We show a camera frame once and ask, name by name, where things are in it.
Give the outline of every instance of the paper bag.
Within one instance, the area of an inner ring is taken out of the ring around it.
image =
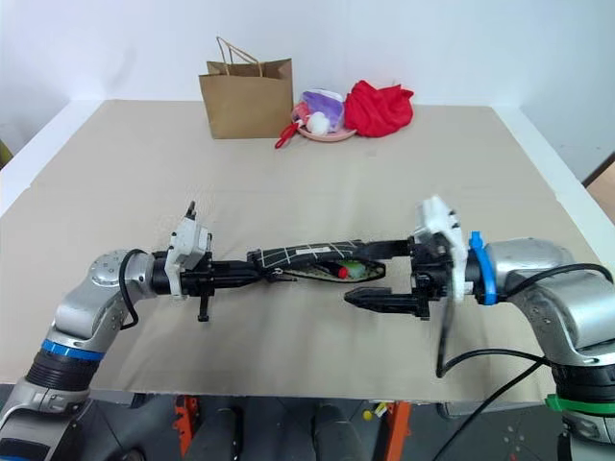
[[[226,40],[217,40],[222,62],[208,61],[208,75],[199,76],[211,137],[278,137],[290,123],[292,61],[260,62]],[[246,63],[234,63],[233,54]]]

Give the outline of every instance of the paper bag handle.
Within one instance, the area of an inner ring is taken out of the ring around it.
[[[221,36],[217,36],[215,39],[217,40],[218,46],[220,47],[220,54],[222,55],[222,61],[224,62],[224,68],[227,71],[227,75],[231,75],[231,72],[229,71],[229,65],[227,64],[227,59],[226,55],[224,54],[224,48],[222,48],[222,43],[224,43],[229,50],[229,59],[231,61],[231,64],[233,64],[233,52],[235,52],[244,61],[249,62],[250,64],[256,64],[258,66],[259,76],[262,77],[262,64],[255,57],[249,55],[242,49],[230,44]]]

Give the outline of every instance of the red fabric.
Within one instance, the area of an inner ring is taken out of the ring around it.
[[[361,80],[346,97],[344,125],[362,136],[395,133],[412,120],[410,97],[413,94],[401,85],[375,89]]]

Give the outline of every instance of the table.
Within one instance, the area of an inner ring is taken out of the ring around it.
[[[190,200],[213,232],[215,259],[255,248],[405,238],[414,207],[437,193],[469,234],[550,238],[596,257],[497,114],[416,107],[385,138],[320,144],[301,137],[212,140],[202,103],[108,101],[70,137],[0,220],[0,381],[30,366],[56,306],[98,255],[163,249]],[[374,285],[409,288],[407,260]],[[342,300],[348,287],[301,280],[219,290],[209,324],[198,300],[139,303],[92,387],[145,392],[480,400],[528,363],[482,357],[434,375],[441,306],[432,320],[379,315]],[[450,354],[481,347],[540,353],[511,304],[468,299]],[[537,401],[547,370],[505,398]]]

